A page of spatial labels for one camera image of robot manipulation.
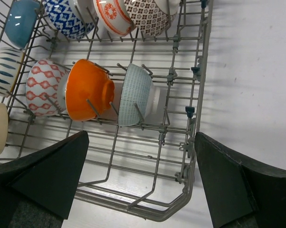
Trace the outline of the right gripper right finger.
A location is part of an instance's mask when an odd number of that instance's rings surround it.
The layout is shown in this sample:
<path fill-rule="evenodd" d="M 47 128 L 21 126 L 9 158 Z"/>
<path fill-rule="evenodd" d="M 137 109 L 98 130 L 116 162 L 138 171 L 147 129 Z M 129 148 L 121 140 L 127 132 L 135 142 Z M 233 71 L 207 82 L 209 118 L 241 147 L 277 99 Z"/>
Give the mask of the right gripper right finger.
<path fill-rule="evenodd" d="M 198 132 L 194 147 L 215 228 L 286 228 L 286 170 Z"/>

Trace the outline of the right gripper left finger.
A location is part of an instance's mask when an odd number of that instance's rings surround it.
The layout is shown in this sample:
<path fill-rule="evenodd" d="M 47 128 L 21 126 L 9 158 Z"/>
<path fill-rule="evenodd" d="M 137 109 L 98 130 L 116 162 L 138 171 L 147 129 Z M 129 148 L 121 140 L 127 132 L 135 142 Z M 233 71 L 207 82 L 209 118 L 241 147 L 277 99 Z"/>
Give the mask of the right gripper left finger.
<path fill-rule="evenodd" d="M 68 219 L 89 146 L 80 131 L 0 164 L 0 228 L 60 228 Z"/>

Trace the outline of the blue patterned bowl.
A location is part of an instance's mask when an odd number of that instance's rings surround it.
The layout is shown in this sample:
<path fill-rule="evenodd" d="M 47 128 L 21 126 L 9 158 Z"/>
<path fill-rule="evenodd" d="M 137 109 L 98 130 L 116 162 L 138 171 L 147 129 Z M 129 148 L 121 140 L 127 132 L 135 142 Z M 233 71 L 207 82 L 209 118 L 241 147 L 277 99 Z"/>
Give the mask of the blue patterned bowl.
<path fill-rule="evenodd" d="M 35 116 L 64 112 L 69 71 L 50 59 L 41 59 L 30 70 L 26 82 L 26 101 Z"/>

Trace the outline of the plain white bowl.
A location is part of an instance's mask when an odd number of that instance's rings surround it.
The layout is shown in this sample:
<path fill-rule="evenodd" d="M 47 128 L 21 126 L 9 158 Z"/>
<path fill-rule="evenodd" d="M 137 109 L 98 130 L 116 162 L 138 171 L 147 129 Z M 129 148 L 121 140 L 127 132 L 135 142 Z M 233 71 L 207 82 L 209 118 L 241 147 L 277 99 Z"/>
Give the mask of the plain white bowl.
<path fill-rule="evenodd" d="M 87 59 L 78 60 L 68 76 L 65 92 L 67 113 L 73 121 L 97 118 L 111 108 L 114 82 L 107 72 Z"/>

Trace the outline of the green patterned bowl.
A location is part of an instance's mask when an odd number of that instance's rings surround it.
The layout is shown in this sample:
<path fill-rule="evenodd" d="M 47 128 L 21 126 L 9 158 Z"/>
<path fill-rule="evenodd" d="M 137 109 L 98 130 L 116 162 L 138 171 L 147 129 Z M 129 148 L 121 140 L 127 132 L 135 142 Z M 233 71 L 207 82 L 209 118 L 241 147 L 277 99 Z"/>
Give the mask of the green patterned bowl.
<path fill-rule="evenodd" d="M 122 87 L 118 125 L 136 125 L 149 114 L 155 114 L 160 99 L 160 88 L 143 68 L 130 63 Z"/>

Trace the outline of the grey wire dish rack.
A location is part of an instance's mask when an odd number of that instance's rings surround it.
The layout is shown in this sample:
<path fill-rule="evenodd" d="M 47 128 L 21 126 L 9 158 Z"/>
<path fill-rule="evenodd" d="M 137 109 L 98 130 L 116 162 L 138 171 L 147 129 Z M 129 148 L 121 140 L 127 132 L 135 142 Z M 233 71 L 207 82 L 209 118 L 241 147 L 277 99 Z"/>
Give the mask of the grey wire dish rack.
<path fill-rule="evenodd" d="M 147 220 L 167 220 L 192 196 L 194 136 L 200 128 L 214 2 L 182 0 L 174 21 L 157 37 L 139 29 L 117 37 L 95 19 L 93 31 L 76 40 L 50 23 L 45 5 L 41 0 L 36 10 L 16 86 L 8 98 L 0 97 L 9 114 L 0 164 L 84 130 L 90 143 L 75 199 Z M 86 122 L 73 121 L 62 111 L 34 114 L 25 86 L 30 69 L 42 58 L 66 70 L 82 58 L 99 64 L 115 84 L 111 108 Z M 120 95 L 130 63 L 148 73 L 160 99 L 155 114 L 119 126 Z"/>

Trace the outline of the plain blue bowl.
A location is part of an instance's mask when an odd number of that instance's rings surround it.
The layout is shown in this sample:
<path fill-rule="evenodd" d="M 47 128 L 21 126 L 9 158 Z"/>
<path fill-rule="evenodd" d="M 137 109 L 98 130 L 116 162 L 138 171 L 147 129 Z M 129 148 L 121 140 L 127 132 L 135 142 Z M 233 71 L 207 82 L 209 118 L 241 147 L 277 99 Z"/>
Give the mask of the plain blue bowl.
<path fill-rule="evenodd" d="M 9 41 L 17 48 L 24 49 L 29 42 L 37 21 L 40 3 L 36 0 L 13 2 L 5 26 Z"/>

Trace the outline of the red patterned bowl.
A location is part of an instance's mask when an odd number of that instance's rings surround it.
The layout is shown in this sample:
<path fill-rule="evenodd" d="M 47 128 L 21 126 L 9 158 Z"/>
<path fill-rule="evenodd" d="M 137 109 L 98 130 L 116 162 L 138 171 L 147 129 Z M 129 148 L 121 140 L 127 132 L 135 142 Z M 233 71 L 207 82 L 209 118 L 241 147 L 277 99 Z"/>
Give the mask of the red patterned bowl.
<path fill-rule="evenodd" d="M 70 39 L 81 39 L 94 29 L 97 13 L 91 0 L 44 0 L 52 24 Z"/>

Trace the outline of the orange floral bowl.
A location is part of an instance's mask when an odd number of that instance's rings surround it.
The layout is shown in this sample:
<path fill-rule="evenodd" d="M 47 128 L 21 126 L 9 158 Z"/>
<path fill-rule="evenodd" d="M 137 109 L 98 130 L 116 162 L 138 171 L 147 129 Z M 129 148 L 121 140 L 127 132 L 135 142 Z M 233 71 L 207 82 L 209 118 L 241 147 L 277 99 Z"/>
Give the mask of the orange floral bowl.
<path fill-rule="evenodd" d="M 123 0 L 93 0 L 93 5 L 98 18 L 110 33 L 125 37 L 136 28 Z"/>

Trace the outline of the grey patterned bowl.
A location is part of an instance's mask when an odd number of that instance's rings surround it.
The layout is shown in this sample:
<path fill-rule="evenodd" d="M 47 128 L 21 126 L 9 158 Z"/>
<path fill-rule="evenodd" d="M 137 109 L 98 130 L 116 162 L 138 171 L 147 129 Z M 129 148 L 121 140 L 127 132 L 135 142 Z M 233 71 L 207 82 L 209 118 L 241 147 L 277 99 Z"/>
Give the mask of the grey patterned bowl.
<path fill-rule="evenodd" d="M 170 27 L 177 15 L 179 0 L 125 0 L 126 11 L 139 30 L 156 37 Z"/>

